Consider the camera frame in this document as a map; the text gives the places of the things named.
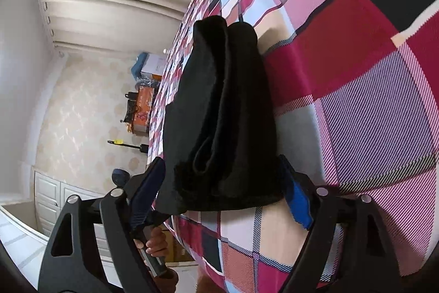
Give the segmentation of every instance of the white cabinet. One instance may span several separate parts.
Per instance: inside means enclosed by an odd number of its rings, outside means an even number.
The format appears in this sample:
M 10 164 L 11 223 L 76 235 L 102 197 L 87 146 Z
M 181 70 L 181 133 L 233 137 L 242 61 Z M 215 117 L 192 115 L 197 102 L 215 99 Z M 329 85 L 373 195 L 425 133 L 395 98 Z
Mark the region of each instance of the white cabinet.
M 35 209 L 40 232 L 50 236 L 65 202 L 71 195 L 78 195 L 81 200 L 96 199 L 103 196 L 93 191 L 61 183 L 35 172 Z M 100 255 L 111 257 L 104 227 L 100 224 L 94 226 Z
M 81 200 L 90 200 L 100 198 L 103 195 L 95 193 L 93 191 L 88 191 L 85 189 L 77 188 L 66 183 L 61 183 L 61 202 L 67 201 L 70 195 L 78 195 Z M 111 257 L 110 250 L 108 249 L 107 238 L 105 236 L 104 226 L 100 224 L 94 225 L 94 232 L 96 234 L 97 248 L 101 256 Z
M 35 212 L 38 230 L 50 236 L 60 213 L 61 183 L 35 172 Z
M 61 207 L 61 183 L 35 172 L 35 197 L 55 207 Z
M 96 199 L 102 196 L 101 194 L 95 193 L 93 191 L 88 191 L 85 189 L 74 187 L 72 185 L 68 185 L 66 183 L 61 183 L 61 202 L 63 206 L 71 195 L 78 195 L 81 200 Z

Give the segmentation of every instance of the black velvet garment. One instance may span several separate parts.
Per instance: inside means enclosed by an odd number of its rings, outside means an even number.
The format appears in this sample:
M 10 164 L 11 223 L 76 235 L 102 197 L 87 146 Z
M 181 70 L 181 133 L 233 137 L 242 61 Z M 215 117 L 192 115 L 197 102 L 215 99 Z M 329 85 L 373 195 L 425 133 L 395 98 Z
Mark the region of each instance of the black velvet garment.
M 166 106 L 166 175 L 155 209 L 220 211 L 282 198 L 273 105 L 257 36 L 220 16 L 197 21 L 194 47 Z

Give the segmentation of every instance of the metal bolt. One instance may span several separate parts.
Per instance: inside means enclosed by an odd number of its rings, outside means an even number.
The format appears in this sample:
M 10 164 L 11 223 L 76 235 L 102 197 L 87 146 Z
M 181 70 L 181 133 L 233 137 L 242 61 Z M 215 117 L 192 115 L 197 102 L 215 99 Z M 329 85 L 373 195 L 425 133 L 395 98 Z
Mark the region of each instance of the metal bolt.
M 123 189 L 121 189 L 121 188 L 116 188 L 116 189 L 113 189 L 111 191 L 111 196 L 113 198 L 117 198 L 118 196 L 121 196 L 122 194 L 123 194 Z
M 68 202 L 69 204 L 74 204 L 75 202 L 78 201 L 79 198 L 80 198 L 80 197 L 79 197 L 78 195 L 71 195 L 71 196 L 69 196 L 69 198 L 67 199 L 67 202 Z
M 363 194 L 363 195 L 361 195 L 361 201 L 368 204 L 372 201 L 372 198 L 367 194 Z
M 319 194 L 320 196 L 326 196 L 328 195 L 328 190 L 326 188 L 317 188 L 316 190 L 317 194 Z

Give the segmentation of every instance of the pink plaid fabric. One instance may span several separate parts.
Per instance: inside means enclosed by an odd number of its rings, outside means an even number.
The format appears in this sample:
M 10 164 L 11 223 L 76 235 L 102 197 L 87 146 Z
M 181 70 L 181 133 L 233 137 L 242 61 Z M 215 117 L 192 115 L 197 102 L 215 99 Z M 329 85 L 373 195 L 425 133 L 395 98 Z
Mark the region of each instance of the pink plaid fabric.
M 153 109 L 149 160 L 163 154 L 165 106 L 191 53 L 194 22 L 248 22 L 269 78 L 279 153 L 317 185 L 371 195 L 401 274 L 416 272 L 439 237 L 438 10 L 439 0 L 192 0 Z M 168 225 L 228 292 L 277 291 L 307 234 L 285 201 L 188 212 Z M 342 237 L 338 227 L 322 281 L 334 274 Z

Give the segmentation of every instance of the hand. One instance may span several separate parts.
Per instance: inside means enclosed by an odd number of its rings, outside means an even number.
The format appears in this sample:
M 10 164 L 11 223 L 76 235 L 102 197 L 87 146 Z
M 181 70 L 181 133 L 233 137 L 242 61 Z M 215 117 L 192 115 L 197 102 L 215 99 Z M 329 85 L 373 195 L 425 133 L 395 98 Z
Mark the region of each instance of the hand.
M 143 243 L 139 240 L 134 240 L 136 247 L 142 249 Z M 151 237 L 146 242 L 146 253 L 153 257 L 165 257 L 168 255 L 168 243 L 166 242 L 166 235 L 160 227 L 154 227 L 151 230 Z

